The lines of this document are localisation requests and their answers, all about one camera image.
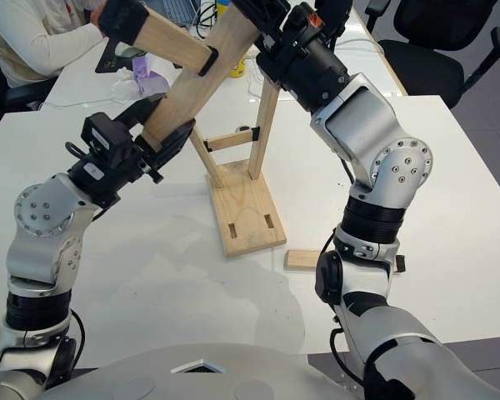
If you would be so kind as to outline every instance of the black office chair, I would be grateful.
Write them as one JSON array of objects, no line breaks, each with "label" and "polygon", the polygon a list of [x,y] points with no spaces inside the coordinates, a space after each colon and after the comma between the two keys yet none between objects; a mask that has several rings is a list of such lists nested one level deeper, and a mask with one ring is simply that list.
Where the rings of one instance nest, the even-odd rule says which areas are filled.
[{"label": "black office chair", "polygon": [[0,69],[0,120],[4,113],[31,111],[26,104],[44,101],[57,80],[55,77],[47,81],[31,83],[11,89]]},{"label": "black office chair", "polygon": [[[411,95],[438,94],[449,108],[500,58],[500,27],[491,31],[494,49],[464,80],[462,65],[437,50],[461,50],[480,33],[497,0],[402,0],[394,27],[409,43],[379,44],[403,86]],[[371,0],[365,9],[367,29],[385,13],[390,0]]]}]

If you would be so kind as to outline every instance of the light wood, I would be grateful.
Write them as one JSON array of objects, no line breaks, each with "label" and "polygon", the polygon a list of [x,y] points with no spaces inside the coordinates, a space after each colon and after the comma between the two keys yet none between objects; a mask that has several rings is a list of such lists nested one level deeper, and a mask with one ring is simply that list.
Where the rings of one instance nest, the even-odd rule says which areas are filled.
[{"label": "light wood", "polygon": [[217,166],[225,186],[211,185],[224,254],[233,257],[287,241],[265,178],[248,175],[248,160]]},{"label": "light wood", "polygon": [[317,267],[317,250],[287,250],[285,253],[285,269],[293,271],[311,271]]},{"label": "light wood", "polygon": [[278,95],[279,89],[265,78],[256,122],[256,127],[259,127],[259,139],[252,144],[250,163],[248,164],[248,173],[252,179],[258,179],[261,173],[261,166],[267,149],[268,134],[273,125],[274,112],[278,103]]},{"label": "light wood", "polygon": [[203,145],[203,137],[197,127],[194,127],[192,130],[190,138],[192,145],[196,149],[198,156],[202,159],[203,165],[209,173],[211,184],[215,188],[222,188],[224,186],[224,182],[218,172],[217,164],[215,163],[215,160],[213,160],[213,157],[211,157],[211,154],[208,152],[206,147]]},{"label": "light wood", "polygon": [[[166,136],[196,116],[258,35],[258,29],[235,7],[227,9],[205,40],[218,50],[217,61],[204,77],[190,69],[183,70],[167,98],[147,120],[142,136],[154,150],[161,148],[159,143]],[[156,36],[151,40],[164,38]]]},{"label": "light wood", "polygon": [[150,8],[147,10],[150,16],[142,25],[133,46],[192,69],[195,73],[200,72],[211,56],[211,49],[163,15]]},{"label": "light wood", "polygon": [[207,147],[212,151],[222,150],[223,148],[231,148],[239,144],[250,143],[253,139],[252,129],[247,129],[241,132],[229,133],[228,135],[206,139]]},{"label": "light wood", "polygon": [[[362,19],[359,17],[359,14],[358,12],[352,7],[352,11],[351,13],[354,13],[356,14],[357,16],[357,19],[361,22],[361,26],[363,27],[363,30],[365,31],[365,33],[374,41],[376,42],[376,40],[374,39],[373,35],[367,30],[367,27],[365,27],[365,24],[363,23]],[[391,77],[392,77],[392,80],[394,80],[394,82],[397,84],[398,86],[398,89],[400,89],[400,92],[402,93],[403,96],[407,96],[408,95],[408,91],[406,90],[406,88],[402,85],[402,82],[400,82],[400,79],[398,79],[398,76],[397,74],[394,72],[393,70],[393,67],[391,67],[391,64],[389,64],[389,61],[387,61],[387,59],[385,58],[385,56],[381,53],[379,53],[379,56],[380,58],[382,59],[383,63],[385,64],[385,67],[387,67],[387,70],[389,71],[389,73],[391,74]]]}]

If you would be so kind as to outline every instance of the person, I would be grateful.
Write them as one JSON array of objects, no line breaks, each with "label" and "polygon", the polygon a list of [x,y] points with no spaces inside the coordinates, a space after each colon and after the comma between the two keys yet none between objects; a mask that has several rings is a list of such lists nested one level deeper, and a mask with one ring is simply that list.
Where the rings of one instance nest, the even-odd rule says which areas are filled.
[{"label": "person", "polygon": [[[0,0],[0,69],[10,88],[57,76],[103,40],[105,0]],[[84,10],[91,10],[85,23]]]}]

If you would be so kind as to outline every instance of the white desk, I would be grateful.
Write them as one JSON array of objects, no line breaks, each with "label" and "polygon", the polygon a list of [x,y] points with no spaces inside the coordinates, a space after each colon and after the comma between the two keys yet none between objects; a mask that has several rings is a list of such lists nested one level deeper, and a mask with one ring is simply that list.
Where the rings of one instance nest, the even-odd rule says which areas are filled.
[{"label": "white desk", "polygon": [[[355,12],[352,12],[346,24],[346,30],[340,37],[339,42],[350,39],[369,38],[363,23]],[[95,73],[106,41],[100,42],[93,47],[83,57],[67,65],[61,72],[59,79],[54,85],[52,91],[47,97],[47,104],[43,105],[43,110],[55,109],[56,106],[70,106],[79,104],[78,107],[89,107],[97,111],[98,108],[114,108],[122,111],[131,102],[117,100],[112,101],[111,85],[117,80],[116,73]],[[380,58],[380,55],[374,51],[375,47],[367,42],[352,42],[344,47],[338,47],[336,54],[347,66],[351,74],[363,71],[368,79],[385,96],[400,95],[401,91],[389,72],[387,66]],[[255,62],[247,62],[249,68],[254,66]],[[175,71],[169,73],[168,80],[175,78]],[[256,82],[254,74],[247,73],[244,77],[238,79],[227,79],[222,85],[229,84],[238,95],[245,93],[248,99],[255,100],[255,97],[248,93],[248,89],[254,93],[261,92],[261,85]],[[290,95],[284,93],[281,99],[289,99]]]},{"label": "white desk", "polygon": [[[432,176],[399,233],[407,272],[394,280],[389,301],[444,342],[498,337],[500,188],[439,97],[389,101],[404,128],[435,155]],[[211,101],[197,121],[205,133],[231,132],[253,120],[257,108]],[[0,123],[0,318],[14,199],[72,165],[63,142],[80,144],[85,115],[48,110],[8,114]],[[348,199],[340,162],[308,121],[295,102],[280,102],[263,166],[285,246],[224,258],[205,169],[189,144],[162,170],[161,184],[144,177],[122,190],[122,201],[85,235],[72,296],[87,326],[81,367],[178,343],[329,351],[332,314],[313,291],[313,274],[283,271],[288,248],[323,245]],[[248,145],[217,153],[219,162],[241,158]],[[346,350],[343,339],[337,346]]]}]

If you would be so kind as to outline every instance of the gray floor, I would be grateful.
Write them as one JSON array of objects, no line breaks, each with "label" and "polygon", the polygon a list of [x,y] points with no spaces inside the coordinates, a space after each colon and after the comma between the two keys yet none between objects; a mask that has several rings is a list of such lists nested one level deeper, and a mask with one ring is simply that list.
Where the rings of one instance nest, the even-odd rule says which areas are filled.
[{"label": "gray floor", "polygon": [[[353,1],[357,13],[365,23],[368,18],[364,10],[368,2],[369,0]],[[373,32],[376,40],[407,41],[394,30],[393,26],[393,17],[398,4],[398,0],[391,0],[388,10],[377,20]],[[459,52],[442,53],[456,58],[468,76],[493,48],[490,32],[496,26],[500,27],[500,0],[472,44]],[[500,60],[463,95],[452,113],[500,185]]]}]

